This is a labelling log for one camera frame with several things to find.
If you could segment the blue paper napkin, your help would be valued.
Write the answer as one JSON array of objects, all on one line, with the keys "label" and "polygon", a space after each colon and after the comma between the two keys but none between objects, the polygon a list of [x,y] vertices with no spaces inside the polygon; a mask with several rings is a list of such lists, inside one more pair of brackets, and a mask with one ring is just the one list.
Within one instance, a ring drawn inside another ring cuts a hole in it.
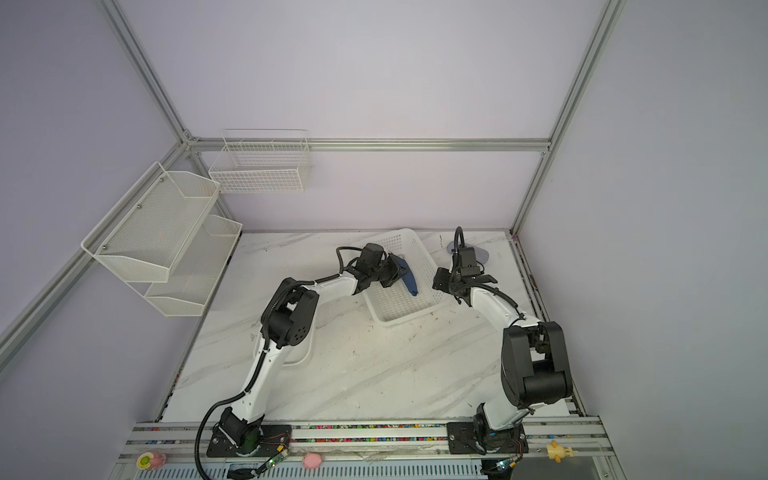
[{"label": "blue paper napkin", "polygon": [[417,296],[419,293],[418,286],[416,283],[415,276],[411,271],[407,261],[404,258],[395,254],[391,254],[390,258],[398,266],[398,275],[399,275],[398,279],[403,281],[406,287],[406,290],[409,292],[411,296],[413,297]]}]

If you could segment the white perforated plastic basket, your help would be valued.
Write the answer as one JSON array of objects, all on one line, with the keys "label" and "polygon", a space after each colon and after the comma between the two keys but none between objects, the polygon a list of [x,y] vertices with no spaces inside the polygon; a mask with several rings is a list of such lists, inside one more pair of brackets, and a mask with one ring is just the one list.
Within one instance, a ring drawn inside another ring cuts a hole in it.
[{"label": "white perforated plastic basket", "polygon": [[373,282],[363,293],[372,318],[384,326],[409,322],[435,312],[449,297],[432,288],[437,265],[418,234],[411,229],[398,229],[368,236],[354,243],[382,246],[404,260],[409,273],[389,287]]}]

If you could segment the white rectangular plastic tray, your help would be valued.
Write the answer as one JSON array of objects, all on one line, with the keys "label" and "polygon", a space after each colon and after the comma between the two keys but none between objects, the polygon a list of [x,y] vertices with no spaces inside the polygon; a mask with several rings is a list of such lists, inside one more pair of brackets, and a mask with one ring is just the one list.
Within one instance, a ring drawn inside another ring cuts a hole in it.
[{"label": "white rectangular plastic tray", "polygon": [[309,333],[305,339],[297,346],[295,346],[284,362],[285,368],[294,368],[306,364],[311,356],[314,344],[315,328],[311,327]]}]

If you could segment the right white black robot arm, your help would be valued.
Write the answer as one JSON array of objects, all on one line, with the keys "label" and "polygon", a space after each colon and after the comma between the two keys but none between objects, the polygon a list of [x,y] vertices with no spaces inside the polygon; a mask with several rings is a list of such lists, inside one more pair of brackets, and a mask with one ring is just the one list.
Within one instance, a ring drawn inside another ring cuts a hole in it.
[{"label": "right white black robot arm", "polygon": [[527,314],[498,288],[461,232],[453,241],[451,267],[436,271],[433,288],[478,312],[501,334],[500,392],[478,405],[469,448],[489,454],[515,444],[524,452],[520,438],[524,418],[573,394],[563,328]]}]

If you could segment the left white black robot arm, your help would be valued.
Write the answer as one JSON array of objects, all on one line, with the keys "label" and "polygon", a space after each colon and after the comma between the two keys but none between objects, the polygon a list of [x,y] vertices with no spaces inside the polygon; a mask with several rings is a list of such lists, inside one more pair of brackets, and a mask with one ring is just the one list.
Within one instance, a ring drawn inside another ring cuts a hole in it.
[{"label": "left white black robot arm", "polygon": [[341,246],[336,255],[336,273],[316,280],[287,277],[280,283],[260,316],[255,360],[241,391],[208,409],[197,439],[212,414],[221,409],[211,444],[227,447],[236,456],[255,455],[267,443],[262,422],[270,392],[289,354],[308,338],[318,307],[360,294],[373,284],[389,288],[406,283],[412,275],[406,260],[375,243],[362,248]]}]

